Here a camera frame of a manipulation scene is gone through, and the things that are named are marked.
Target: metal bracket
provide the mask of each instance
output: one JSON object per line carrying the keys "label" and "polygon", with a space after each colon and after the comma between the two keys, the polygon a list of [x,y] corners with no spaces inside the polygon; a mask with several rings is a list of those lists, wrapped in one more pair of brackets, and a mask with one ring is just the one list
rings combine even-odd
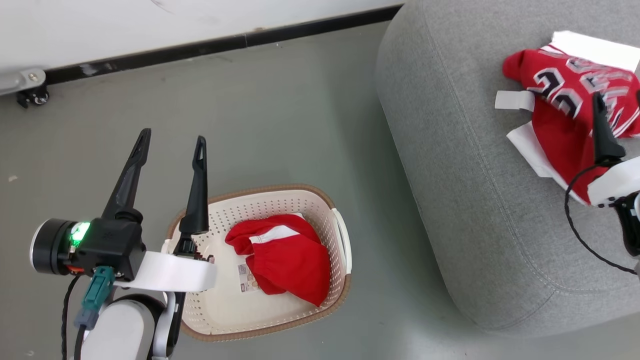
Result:
{"label": "metal bracket", "polygon": [[45,80],[46,75],[42,69],[0,74],[0,95],[17,93],[18,104],[25,109],[29,104],[44,105],[49,100]]}

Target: gray ottoman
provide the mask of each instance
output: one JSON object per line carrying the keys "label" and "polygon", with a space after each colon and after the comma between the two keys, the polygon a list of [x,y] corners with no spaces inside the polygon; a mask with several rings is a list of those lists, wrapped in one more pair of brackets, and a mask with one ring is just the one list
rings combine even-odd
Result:
{"label": "gray ottoman", "polygon": [[[380,101],[449,293],[487,332],[544,336],[640,311],[638,278],[581,247],[564,191],[506,138],[530,113],[493,109],[497,90],[521,90],[502,75],[510,54],[566,29],[640,46],[637,14],[631,0],[410,0],[389,26]],[[623,145],[640,154],[640,140]],[[635,265],[613,210],[571,207],[596,251]]]}

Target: white plastic basket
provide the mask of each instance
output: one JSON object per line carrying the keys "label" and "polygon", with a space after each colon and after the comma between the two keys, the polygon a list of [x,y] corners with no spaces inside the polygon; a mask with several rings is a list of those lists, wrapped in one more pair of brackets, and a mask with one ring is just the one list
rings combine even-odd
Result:
{"label": "white plastic basket", "polygon": [[[290,293],[266,295],[242,292],[236,255],[225,243],[227,232],[238,222],[272,215],[301,213],[314,227],[331,260],[331,286],[327,299],[316,307]],[[169,228],[167,251],[173,251],[180,232],[182,212]],[[209,199],[209,232],[194,236],[198,251],[213,255],[216,286],[188,293],[182,313],[182,330],[202,341],[252,338],[318,320],[334,312],[346,298],[351,277],[351,245],[342,216],[322,191],[309,185],[270,186]]]}

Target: teal connector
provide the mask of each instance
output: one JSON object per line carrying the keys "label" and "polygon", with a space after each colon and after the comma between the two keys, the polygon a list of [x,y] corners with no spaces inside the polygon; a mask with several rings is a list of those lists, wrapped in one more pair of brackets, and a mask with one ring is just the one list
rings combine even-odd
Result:
{"label": "teal connector", "polygon": [[116,277],[110,266],[98,266],[93,272],[91,284],[84,294],[83,309],[99,311],[104,301],[109,297],[115,281]]}

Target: white paper tag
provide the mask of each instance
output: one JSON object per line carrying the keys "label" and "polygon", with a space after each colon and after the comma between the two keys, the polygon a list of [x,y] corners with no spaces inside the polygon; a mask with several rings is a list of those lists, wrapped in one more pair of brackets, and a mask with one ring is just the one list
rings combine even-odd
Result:
{"label": "white paper tag", "polygon": [[535,96],[532,92],[523,91],[498,91],[495,94],[495,108],[504,110],[529,110],[533,111]]}

